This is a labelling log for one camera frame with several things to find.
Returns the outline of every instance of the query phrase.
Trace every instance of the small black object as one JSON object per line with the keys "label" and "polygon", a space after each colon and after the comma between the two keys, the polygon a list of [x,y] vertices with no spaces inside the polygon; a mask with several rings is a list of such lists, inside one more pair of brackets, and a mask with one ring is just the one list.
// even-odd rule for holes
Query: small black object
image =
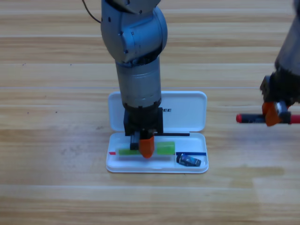
{"label": "small black object", "polygon": [[201,160],[196,159],[194,157],[181,154],[178,155],[176,158],[176,162],[179,163],[180,165],[184,166],[200,166],[201,165]]}

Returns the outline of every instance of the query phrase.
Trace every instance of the black and red pen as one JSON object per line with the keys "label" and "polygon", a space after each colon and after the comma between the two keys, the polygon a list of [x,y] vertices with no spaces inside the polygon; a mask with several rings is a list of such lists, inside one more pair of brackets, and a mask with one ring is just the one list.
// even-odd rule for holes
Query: black and red pen
{"label": "black and red pen", "polygon": [[[238,114],[236,116],[238,123],[266,123],[265,116],[262,114]],[[300,115],[291,115],[290,122],[286,124],[299,124]]]}

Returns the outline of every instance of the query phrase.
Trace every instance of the wooden table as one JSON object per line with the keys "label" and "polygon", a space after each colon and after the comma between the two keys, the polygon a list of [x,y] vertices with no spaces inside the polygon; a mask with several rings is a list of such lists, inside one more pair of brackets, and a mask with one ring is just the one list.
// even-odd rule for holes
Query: wooden table
{"label": "wooden table", "polygon": [[[101,17],[100,0],[86,0]],[[163,0],[162,86],[208,96],[205,174],[105,168],[114,61],[80,0],[0,0],[1,225],[298,225],[297,125],[236,124],[294,18],[292,0]],[[298,106],[293,112],[299,112]]]}

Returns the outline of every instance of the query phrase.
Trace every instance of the gray robot arm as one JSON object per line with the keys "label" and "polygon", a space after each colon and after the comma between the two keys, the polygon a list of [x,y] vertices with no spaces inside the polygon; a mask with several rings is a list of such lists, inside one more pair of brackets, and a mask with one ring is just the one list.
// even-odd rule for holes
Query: gray robot arm
{"label": "gray robot arm", "polygon": [[115,59],[131,149],[163,133],[159,55],[167,43],[160,0],[102,0],[101,32]]}

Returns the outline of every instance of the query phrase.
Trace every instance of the blue stripe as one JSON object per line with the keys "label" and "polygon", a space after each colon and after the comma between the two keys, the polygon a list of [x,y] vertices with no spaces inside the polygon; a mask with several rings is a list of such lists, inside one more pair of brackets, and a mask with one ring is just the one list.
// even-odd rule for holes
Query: blue stripe
{"label": "blue stripe", "polygon": [[189,156],[206,156],[206,152],[177,152],[176,155],[189,155]]}

